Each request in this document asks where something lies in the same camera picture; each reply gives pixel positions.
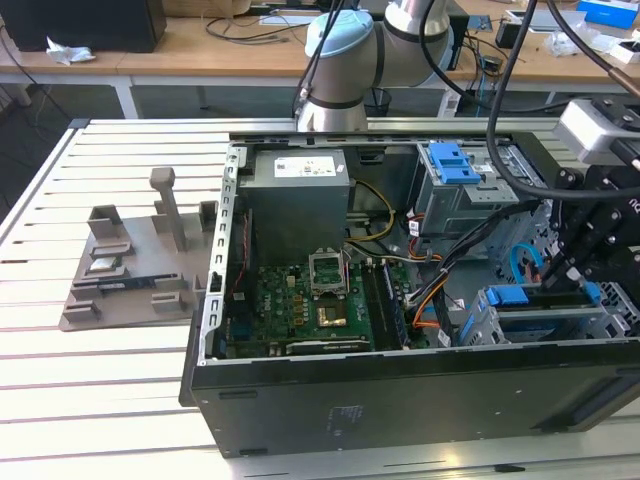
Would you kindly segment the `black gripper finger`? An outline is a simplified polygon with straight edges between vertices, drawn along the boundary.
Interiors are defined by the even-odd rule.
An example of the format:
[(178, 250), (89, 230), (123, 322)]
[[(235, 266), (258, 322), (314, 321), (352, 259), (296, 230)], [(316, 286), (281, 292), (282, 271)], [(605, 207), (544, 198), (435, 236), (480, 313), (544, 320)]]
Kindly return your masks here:
[(621, 212), (602, 203), (580, 206), (581, 214), (576, 213), (574, 218), (581, 218), (578, 239), (583, 250), (582, 260), (569, 271), (570, 277), (577, 277), (575, 290), (579, 289), (581, 278), (594, 282), (623, 282), (622, 249), (616, 247), (614, 233), (622, 220)]
[(542, 288), (551, 293), (562, 293), (576, 289), (577, 277), (569, 276), (569, 271), (582, 260), (583, 250), (578, 234), (581, 232), (581, 214), (578, 201), (554, 200), (551, 229), (557, 233), (556, 253), (553, 254), (549, 268), (542, 276)]

